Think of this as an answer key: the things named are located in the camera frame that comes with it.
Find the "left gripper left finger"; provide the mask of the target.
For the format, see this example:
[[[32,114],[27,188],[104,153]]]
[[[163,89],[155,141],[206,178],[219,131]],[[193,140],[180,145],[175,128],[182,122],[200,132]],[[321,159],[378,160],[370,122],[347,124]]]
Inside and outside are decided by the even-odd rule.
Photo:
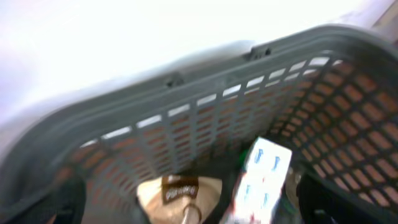
[[[6,224],[80,224],[85,203],[85,181],[72,176],[6,208]]]

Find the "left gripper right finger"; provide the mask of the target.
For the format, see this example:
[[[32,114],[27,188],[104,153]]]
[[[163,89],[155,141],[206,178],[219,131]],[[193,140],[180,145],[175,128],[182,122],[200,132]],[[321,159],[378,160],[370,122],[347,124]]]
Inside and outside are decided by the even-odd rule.
[[[389,212],[323,179],[304,174],[297,186],[300,214],[305,223],[388,223]]]

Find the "silver tin can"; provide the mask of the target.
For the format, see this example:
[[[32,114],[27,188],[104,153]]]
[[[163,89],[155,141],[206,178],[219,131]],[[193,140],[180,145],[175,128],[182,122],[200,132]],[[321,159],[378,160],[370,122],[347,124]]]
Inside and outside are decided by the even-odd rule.
[[[297,196],[297,187],[301,181],[302,173],[289,167],[284,183],[284,192],[290,204],[294,209],[299,209],[299,197]]]

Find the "Kleenex tissue multipack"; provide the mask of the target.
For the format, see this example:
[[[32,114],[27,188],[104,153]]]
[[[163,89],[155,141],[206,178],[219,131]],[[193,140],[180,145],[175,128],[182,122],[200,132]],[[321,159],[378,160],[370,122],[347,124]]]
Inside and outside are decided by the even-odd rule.
[[[248,150],[230,206],[220,222],[272,223],[291,158],[290,149],[258,137]]]

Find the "green lid glass jar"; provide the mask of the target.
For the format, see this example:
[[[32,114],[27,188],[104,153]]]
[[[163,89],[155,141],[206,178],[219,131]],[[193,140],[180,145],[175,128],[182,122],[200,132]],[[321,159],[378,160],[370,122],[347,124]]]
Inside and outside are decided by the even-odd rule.
[[[248,156],[249,150],[243,150],[240,154],[239,154],[239,159],[238,159],[238,164],[239,164],[239,168],[241,171],[245,172],[246,171],[246,158]]]

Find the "grey plastic shopping basket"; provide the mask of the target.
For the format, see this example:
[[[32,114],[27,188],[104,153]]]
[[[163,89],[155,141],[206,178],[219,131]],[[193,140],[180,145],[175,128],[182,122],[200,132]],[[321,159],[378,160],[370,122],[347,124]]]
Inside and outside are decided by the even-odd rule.
[[[397,49],[323,26],[186,72],[158,75],[63,108],[7,148],[6,208],[72,176],[86,184],[81,223],[148,223],[140,183],[168,174],[222,179],[218,223],[258,138],[292,163],[397,222]]]

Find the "beige snack bag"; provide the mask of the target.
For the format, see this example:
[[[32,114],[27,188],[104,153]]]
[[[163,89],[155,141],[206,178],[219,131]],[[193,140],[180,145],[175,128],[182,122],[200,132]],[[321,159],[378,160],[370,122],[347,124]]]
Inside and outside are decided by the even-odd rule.
[[[212,177],[165,175],[141,183],[137,198],[151,224],[199,224],[218,205],[222,187]]]

